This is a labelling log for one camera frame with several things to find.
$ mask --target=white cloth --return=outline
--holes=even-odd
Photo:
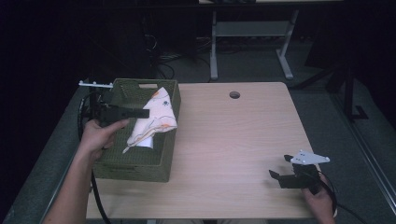
[[[138,145],[143,140],[154,136],[155,133],[166,133],[177,128],[177,121],[172,109],[168,92],[164,87],[156,91],[143,109],[149,109],[148,119],[138,119],[131,136],[128,138],[128,147]]]

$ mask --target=dark gray floor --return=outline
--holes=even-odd
[[[247,45],[233,46],[239,50],[236,53],[219,54],[219,79],[216,82],[280,81],[293,86],[320,71],[304,66],[310,43],[292,42],[287,59],[295,78],[286,80],[275,53],[280,43],[261,42],[257,45],[253,40]],[[210,78],[206,63],[209,62],[209,54],[206,52],[199,56],[201,59],[182,58],[168,63],[175,70],[174,79],[180,83],[207,82]],[[161,69],[168,77],[172,75],[168,67],[161,66]],[[336,186],[339,203],[355,211],[367,223],[396,223],[396,216],[361,152],[361,144],[356,141],[351,130],[356,129],[361,133],[392,186],[396,182],[393,162],[396,159],[396,132],[376,108],[366,88],[358,81],[355,84],[354,102],[363,107],[369,119],[357,120],[351,129],[351,123],[337,105],[343,94],[327,93],[324,89],[327,80],[323,78],[303,91],[290,91],[312,148],[316,153],[332,159],[332,162],[320,167]],[[360,223],[341,208],[338,208],[336,221],[340,224]],[[128,220],[114,220],[114,223],[130,222],[132,223]],[[316,221],[270,220],[270,223],[308,224]]]

